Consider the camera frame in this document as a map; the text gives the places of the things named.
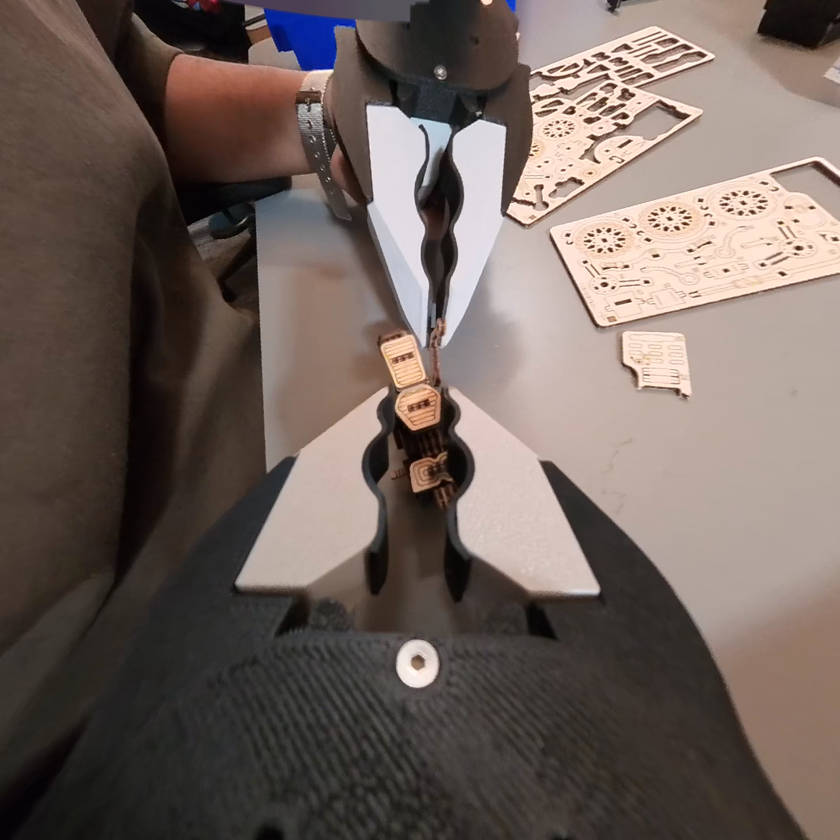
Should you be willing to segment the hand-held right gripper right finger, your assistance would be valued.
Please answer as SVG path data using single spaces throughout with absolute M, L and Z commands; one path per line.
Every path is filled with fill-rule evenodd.
M 528 601 L 597 597 L 601 587 L 539 457 L 458 389 L 450 441 L 467 474 L 450 530 L 472 570 L 504 580 Z

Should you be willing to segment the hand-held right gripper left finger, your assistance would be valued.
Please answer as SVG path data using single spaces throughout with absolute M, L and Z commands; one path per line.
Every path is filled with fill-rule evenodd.
M 283 462 L 288 476 L 235 586 L 294 596 L 377 595 L 387 576 L 394 391 L 382 388 Z

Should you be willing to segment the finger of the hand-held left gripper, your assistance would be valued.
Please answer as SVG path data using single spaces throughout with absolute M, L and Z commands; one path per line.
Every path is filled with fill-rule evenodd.
M 421 346 L 429 333 L 427 229 L 420 202 L 438 173 L 438 123 L 389 104 L 366 106 L 372 199 L 371 234 L 407 326 Z
M 466 314 L 501 227 L 506 139 L 503 125 L 475 121 L 455 132 L 444 155 L 441 177 L 455 209 L 444 239 L 454 260 L 444 280 L 442 347 Z

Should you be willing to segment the partly built wooden model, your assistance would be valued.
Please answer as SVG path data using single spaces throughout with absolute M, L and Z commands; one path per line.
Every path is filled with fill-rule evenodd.
M 402 467 L 393 480 L 408 479 L 417 497 L 431 498 L 447 510 L 457 483 L 448 469 L 448 435 L 443 426 L 445 400 L 442 383 L 432 387 L 417 338 L 405 330 L 381 335 L 377 345 L 395 387 L 395 426 L 392 437 L 402 451 Z

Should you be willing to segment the wooden puzzle sheet small wheels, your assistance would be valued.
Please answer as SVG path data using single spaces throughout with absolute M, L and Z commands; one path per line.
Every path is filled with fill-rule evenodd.
M 687 125 L 699 108 L 603 80 L 577 98 L 531 93 L 532 143 L 507 216 L 528 228 Z

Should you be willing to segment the person's left forearm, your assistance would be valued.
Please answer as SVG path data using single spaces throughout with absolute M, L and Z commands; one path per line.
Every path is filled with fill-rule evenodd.
M 296 109 L 304 77 L 300 70 L 174 58 L 164 92 L 164 149 L 174 182 L 310 173 Z

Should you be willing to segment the grey desk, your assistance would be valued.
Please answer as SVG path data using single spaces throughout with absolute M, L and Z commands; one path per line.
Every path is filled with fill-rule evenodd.
M 838 838 L 838 278 L 640 322 L 686 336 L 693 394 L 638 391 L 550 239 L 583 217 L 814 155 L 838 165 L 838 45 L 758 36 L 763 2 L 519 2 L 543 66 L 658 25 L 708 49 L 659 95 L 701 118 L 541 224 L 505 221 L 444 354 L 460 389 L 552 460 L 693 615 L 764 768 Z

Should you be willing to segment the person's left hand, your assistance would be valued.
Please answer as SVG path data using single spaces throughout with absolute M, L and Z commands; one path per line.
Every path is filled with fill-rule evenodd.
M 364 192 L 355 176 L 351 163 L 346 159 L 342 149 L 337 145 L 332 153 L 331 174 L 333 180 L 357 204 L 366 204 Z

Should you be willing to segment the silver wristband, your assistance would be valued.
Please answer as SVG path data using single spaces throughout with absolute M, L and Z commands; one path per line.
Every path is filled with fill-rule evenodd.
M 345 191 L 332 174 L 332 158 L 339 145 L 327 103 L 332 76 L 333 70 L 326 69 L 306 73 L 295 96 L 295 110 L 311 172 L 318 177 L 332 215 L 349 222 L 352 216 Z

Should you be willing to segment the black office chair base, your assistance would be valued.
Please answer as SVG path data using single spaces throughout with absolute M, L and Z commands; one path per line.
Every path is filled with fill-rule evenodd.
M 187 224 L 209 219 L 209 234 L 215 240 L 248 234 L 248 242 L 217 281 L 226 302 L 233 302 L 237 296 L 229 281 L 256 257 L 256 203 L 286 192 L 291 186 L 291 177 L 286 175 L 251 182 L 197 183 L 176 187 L 178 202 Z

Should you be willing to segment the small slotted wooden piece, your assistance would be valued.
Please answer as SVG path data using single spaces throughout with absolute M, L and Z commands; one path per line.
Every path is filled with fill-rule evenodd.
M 635 378 L 635 386 L 692 394 L 686 337 L 681 332 L 624 331 L 622 363 Z

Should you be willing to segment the wooden puzzle sheet rectangular window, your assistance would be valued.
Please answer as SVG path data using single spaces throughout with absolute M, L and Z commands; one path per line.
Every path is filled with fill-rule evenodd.
M 549 231 L 597 328 L 608 329 L 838 274 L 839 222 L 779 175 L 822 157 L 776 166 Z

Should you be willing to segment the wooden puzzle sheet large cutouts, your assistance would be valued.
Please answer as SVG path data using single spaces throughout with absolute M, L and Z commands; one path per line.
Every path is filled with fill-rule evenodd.
M 588 85 L 615 81 L 644 88 L 700 67 L 714 55 L 669 31 L 650 26 L 532 70 L 531 97 L 576 95 Z

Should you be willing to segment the small black box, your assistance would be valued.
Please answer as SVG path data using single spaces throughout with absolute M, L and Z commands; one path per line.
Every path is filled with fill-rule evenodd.
M 819 48 L 839 39 L 839 1 L 767 1 L 758 34 Z

